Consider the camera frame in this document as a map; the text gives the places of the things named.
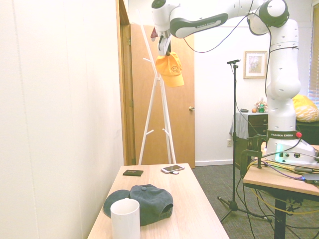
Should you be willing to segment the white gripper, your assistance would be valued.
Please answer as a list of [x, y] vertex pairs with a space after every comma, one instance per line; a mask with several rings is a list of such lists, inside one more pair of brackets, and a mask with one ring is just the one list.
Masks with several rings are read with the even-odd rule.
[[158, 53], [160, 56], [171, 55], [170, 42], [171, 42], [171, 36], [168, 38], [164, 36], [160, 36], [159, 42], [158, 42]]

